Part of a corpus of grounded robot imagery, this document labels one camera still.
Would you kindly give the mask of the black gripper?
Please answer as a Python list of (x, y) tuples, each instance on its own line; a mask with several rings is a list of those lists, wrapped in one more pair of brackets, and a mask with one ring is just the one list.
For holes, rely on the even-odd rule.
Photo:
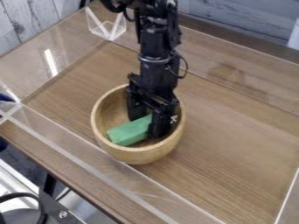
[(179, 99), (174, 93), (178, 87), (180, 59), (139, 57), (140, 74), (131, 73), (128, 78), (127, 114), (131, 121), (147, 115), (152, 109), (150, 124), (151, 138), (170, 134), (179, 119)]

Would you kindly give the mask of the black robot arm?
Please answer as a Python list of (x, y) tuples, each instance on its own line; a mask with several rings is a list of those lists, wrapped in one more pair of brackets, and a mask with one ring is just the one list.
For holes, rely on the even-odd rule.
[(147, 136), (160, 138), (171, 131), (176, 122), (179, 99), (174, 90), (182, 78), (182, 43), (178, 18), (178, 0), (100, 0), (107, 9), (121, 13), (135, 23), (140, 52), (140, 73), (128, 78), (127, 110), (134, 121), (147, 112), (152, 113)]

